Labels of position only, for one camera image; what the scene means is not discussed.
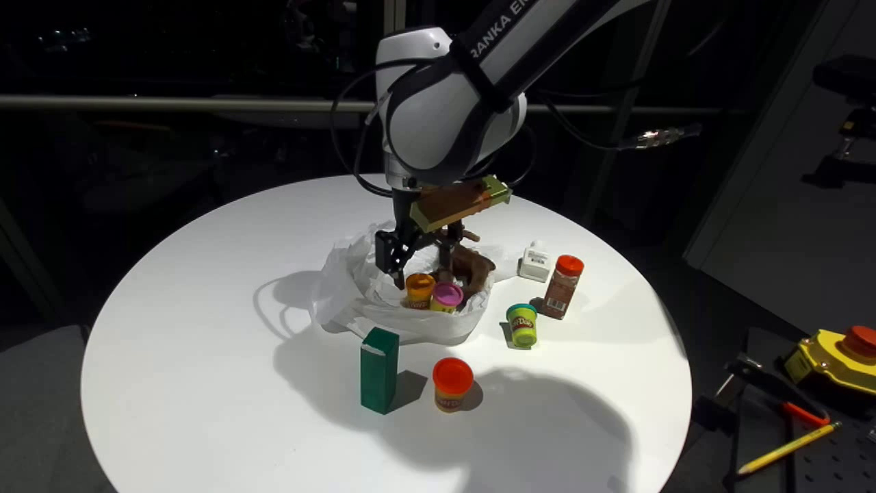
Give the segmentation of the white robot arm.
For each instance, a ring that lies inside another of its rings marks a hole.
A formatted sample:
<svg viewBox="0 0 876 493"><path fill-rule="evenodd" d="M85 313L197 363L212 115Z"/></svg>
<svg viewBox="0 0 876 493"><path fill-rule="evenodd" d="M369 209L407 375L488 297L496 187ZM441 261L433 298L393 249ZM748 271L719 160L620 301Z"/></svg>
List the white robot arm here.
<svg viewBox="0 0 876 493"><path fill-rule="evenodd" d="M436 233L410 205L457 187L525 120L525 90L607 22L648 0L489 0L457 35L418 29L385 35L374 60L381 149L393 231L378 233L374 267L401 282L404 263Z"/></svg>

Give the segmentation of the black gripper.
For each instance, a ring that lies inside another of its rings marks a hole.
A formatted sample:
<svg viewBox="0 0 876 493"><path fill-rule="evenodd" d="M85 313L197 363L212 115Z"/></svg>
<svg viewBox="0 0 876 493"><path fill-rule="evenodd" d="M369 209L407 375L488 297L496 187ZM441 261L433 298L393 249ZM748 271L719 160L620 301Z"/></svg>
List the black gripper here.
<svg viewBox="0 0 876 493"><path fill-rule="evenodd" d="M401 290L404 287L404 263L425 246L437 249L441 271L455 271L459 263L462 246L449 239L447 228L421 231L415 223L396 223L392 231L374 233L374 263L385 267L392 282Z"/></svg>

